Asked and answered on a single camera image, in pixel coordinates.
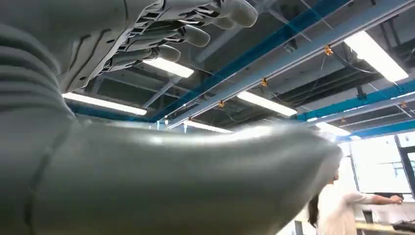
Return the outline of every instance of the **woman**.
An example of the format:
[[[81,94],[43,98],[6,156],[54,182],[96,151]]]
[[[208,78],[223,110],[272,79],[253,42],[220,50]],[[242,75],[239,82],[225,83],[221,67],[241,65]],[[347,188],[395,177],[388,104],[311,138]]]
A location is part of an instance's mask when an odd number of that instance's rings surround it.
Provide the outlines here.
[[[308,222],[318,235],[356,235],[354,204],[402,204],[402,198],[386,198],[358,191],[346,191],[336,181],[339,173],[308,204]]]

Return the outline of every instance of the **window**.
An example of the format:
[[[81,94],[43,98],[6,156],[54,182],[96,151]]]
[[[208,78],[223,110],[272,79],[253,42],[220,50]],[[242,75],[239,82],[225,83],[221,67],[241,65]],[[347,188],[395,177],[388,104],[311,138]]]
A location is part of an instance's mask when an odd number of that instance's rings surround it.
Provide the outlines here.
[[[415,165],[415,153],[408,153],[409,161],[411,161],[412,167]]]
[[[282,228],[277,235],[295,235],[296,234],[296,226],[294,220],[288,223],[284,228]]]
[[[360,191],[411,192],[393,136],[354,141],[350,146]]]
[[[353,168],[351,166],[351,159],[349,157],[344,157],[340,161],[340,168],[339,168],[339,184],[342,187],[356,190],[356,182],[354,181],[353,175]]]
[[[350,145],[348,142],[340,143],[338,146],[342,149],[343,157],[350,155]]]
[[[401,147],[415,146],[415,132],[408,132],[398,135]]]

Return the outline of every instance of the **ceiling pipe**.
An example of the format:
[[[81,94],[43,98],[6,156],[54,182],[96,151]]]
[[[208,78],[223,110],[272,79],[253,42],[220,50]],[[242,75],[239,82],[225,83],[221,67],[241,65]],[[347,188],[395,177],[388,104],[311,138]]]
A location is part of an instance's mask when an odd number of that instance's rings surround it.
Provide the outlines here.
[[[196,117],[203,112],[215,107],[219,102],[229,100],[238,93],[257,86],[264,77],[273,77],[291,69],[295,66],[310,60],[324,52],[324,46],[329,44],[332,47],[340,44],[348,36],[373,27],[399,13],[414,6],[414,0],[382,0],[365,12],[352,17],[343,24],[331,31],[317,37],[313,42],[308,43],[284,58],[270,58],[267,64],[256,70],[234,86],[225,89],[222,93],[215,95],[190,111],[180,115],[173,120],[171,126],[177,126],[189,118]]]
[[[233,62],[226,65],[221,70],[215,72],[212,76],[207,78],[201,85],[183,95],[179,100],[168,105],[164,110],[162,110],[161,112],[153,116],[151,119],[149,119],[149,121],[155,122],[177,111],[178,109],[182,108],[184,104],[187,104],[188,102],[203,95],[204,93],[214,88],[218,84],[224,82],[225,80],[233,76],[236,72],[242,70],[252,62],[265,56],[275,48],[284,45],[286,42],[290,41],[295,36],[297,36],[299,32],[304,31],[309,27],[313,26],[314,24],[318,23],[320,21],[320,18],[316,17],[314,12],[318,12],[320,16],[326,17],[350,2],[351,0],[318,1],[318,3],[314,5],[312,10],[306,10],[305,12],[298,15],[296,18],[290,21],[289,25],[284,25],[281,29],[272,33],[261,43],[245,52],[242,56],[238,57]]]

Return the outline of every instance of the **long dark hair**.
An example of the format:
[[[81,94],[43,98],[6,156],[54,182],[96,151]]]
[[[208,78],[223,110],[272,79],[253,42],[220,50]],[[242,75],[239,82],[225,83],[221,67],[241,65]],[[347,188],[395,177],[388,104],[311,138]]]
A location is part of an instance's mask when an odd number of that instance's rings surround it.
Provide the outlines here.
[[[308,222],[315,228],[319,218],[319,193],[308,203]]]

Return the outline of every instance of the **orange clip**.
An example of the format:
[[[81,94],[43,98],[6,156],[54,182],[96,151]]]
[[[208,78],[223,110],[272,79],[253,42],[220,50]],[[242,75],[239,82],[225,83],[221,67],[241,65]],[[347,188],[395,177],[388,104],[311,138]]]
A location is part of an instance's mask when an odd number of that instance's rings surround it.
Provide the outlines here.
[[[265,78],[262,79],[261,85],[263,87],[268,87],[268,82],[267,82],[267,80]]]
[[[326,55],[332,55],[333,54],[333,50],[330,48],[329,45],[324,46],[324,52],[325,52]]]

